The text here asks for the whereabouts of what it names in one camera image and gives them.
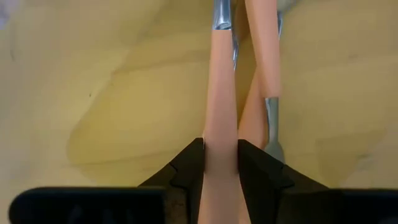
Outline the yellow plastic bin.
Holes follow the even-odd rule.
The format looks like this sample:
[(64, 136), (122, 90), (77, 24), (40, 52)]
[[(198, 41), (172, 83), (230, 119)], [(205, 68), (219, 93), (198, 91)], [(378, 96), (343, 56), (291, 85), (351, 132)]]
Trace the yellow plastic bin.
[[(205, 116), (212, 0), (0, 0), (0, 224), (21, 191), (133, 187)], [(398, 189), (398, 0), (297, 0), (279, 139), (329, 187)]]

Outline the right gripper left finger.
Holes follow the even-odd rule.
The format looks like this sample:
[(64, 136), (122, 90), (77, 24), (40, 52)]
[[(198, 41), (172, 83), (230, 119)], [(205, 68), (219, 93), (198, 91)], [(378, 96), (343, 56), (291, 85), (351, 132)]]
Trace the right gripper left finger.
[(37, 187), (16, 196), (11, 224), (197, 224), (204, 140), (137, 187)]

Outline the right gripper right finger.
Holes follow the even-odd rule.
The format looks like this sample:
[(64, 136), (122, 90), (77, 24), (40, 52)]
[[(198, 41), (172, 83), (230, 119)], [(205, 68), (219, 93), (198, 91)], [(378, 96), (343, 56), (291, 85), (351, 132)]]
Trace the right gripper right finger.
[(252, 224), (398, 224), (398, 190), (331, 189), (243, 139), (238, 164)]

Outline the orange-handled metal fork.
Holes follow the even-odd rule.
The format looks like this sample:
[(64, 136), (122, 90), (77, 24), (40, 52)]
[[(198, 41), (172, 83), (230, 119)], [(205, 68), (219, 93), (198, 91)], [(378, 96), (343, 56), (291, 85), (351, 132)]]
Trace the orange-handled metal fork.
[[(292, 7), (298, 0), (277, 0), (277, 12), (284, 12)], [(247, 15), (245, 0), (239, 3), (236, 10), (238, 22), (243, 20), (243, 16)], [(249, 22), (239, 31), (242, 38), (247, 35), (251, 36)], [(255, 68), (251, 86), (246, 98), (241, 120), (239, 122), (238, 136), (245, 139), (253, 145), (262, 148), (266, 145), (267, 137), (267, 117), (264, 98), (262, 97), (261, 84), (259, 81), (259, 71)]]
[(264, 150), (285, 162), (279, 143), (280, 50), (277, 0), (245, 0), (262, 97), (264, 98), (268, 140)]
[(199, 224), (248, 224), (238, 172), (238, 124), (231, 0), (213, 0)]

